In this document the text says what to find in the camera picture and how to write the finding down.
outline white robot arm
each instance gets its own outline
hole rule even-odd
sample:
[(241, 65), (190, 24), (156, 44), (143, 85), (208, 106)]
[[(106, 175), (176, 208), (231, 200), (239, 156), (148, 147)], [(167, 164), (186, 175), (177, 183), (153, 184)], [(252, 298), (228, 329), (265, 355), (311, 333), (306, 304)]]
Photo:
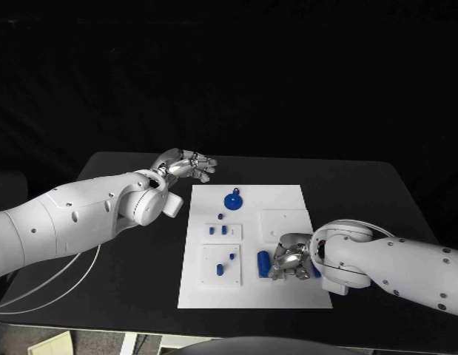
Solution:
[(346, 295), (372, 280), (397, 297), (458, 315), (458, 250), (397, 238), (372, 240), (368, 223), (336, 220), (313, 234), (285, 234), (275, 248), (271, 276), (285, 270), (309, 278), (307, 263), (322, 275), (322, 288)]
[(182, 199), (167, 188), (179, 177), (206, 182), (215, 164), (197, 153), (170, 149), (150, 170), (67, 183), (0, 212), (0, 276), (86, 251), (124, 229), (150, 224), (161, 212), (174, 217)]

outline floor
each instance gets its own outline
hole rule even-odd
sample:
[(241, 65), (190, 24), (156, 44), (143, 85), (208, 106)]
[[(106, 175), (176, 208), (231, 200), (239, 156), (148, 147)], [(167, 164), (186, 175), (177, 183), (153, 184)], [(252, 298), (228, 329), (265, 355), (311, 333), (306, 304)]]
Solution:
[[(14, 327), (0, 324), (0, 355), (26, 354), (27, 348), (47, 340), (63, 329)], [(70, 331), (73, 354), (79, 355), (117, 355), (119, 353), (122, 333), (108, 333), (102, 331)], [(141, 345), (137, 355), (156, 355), (161, 338), (154, 335), (137, 336), (135, 348)]]

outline blue object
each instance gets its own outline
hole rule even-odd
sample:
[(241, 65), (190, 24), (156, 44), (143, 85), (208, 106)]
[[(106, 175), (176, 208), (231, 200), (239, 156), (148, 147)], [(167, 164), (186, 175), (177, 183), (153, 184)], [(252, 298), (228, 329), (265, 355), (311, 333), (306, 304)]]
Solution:
[(225, 196), (222, 203), (231, 211), (236, 210), (241, 207), (242, 198), (239, 197), (239, 189), (236, 187), (234, 188), (232, 193)]
[(317, 278), (320, 277), (320, 272), (319, 272), (319, 270), (316, 269), (316, 267), (313, 266), (311, 261), (310, 261), (310, 265), (311, 265), (313, 277), (317, 279)]
[(267, 277), (271, 264), (268, 262), (268, 253), (264, 250), (257, 253), (257, 268), (258, 268), (258, 276)]

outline table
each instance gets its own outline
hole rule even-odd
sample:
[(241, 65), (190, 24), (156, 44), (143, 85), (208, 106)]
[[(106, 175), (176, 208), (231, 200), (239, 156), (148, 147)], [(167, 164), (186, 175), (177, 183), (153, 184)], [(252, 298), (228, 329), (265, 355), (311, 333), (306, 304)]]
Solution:
[[(157, 154), (98, 152), (78, 180), (145, 169)], [(215, 184), (300, 184), (311, 225), (363, 220), (395, 236), (436, 243), (398, 174), (388, 163), (345, 160), (212, 157)], [(30, 313), (0, 322), (59, 328), (135, 331), (200, 337), (271, 336), (332, 345), (458, 353), (458, 317), (387, 294), (375, 284), (330, 294), (333, 309), (177, 309), (177, 290), (192, 179), (170, 191), (183, 199), (174, 219), (163, 214), (102, 244), (96, 264), (75, 290)], [(70, 269), (27, 298), (1, 308), (29, 309), (70, 287), (92, 260), (85, 252)], [(14, 278), (4, 300), (34, 287), (70, 257), (36, 263)]]

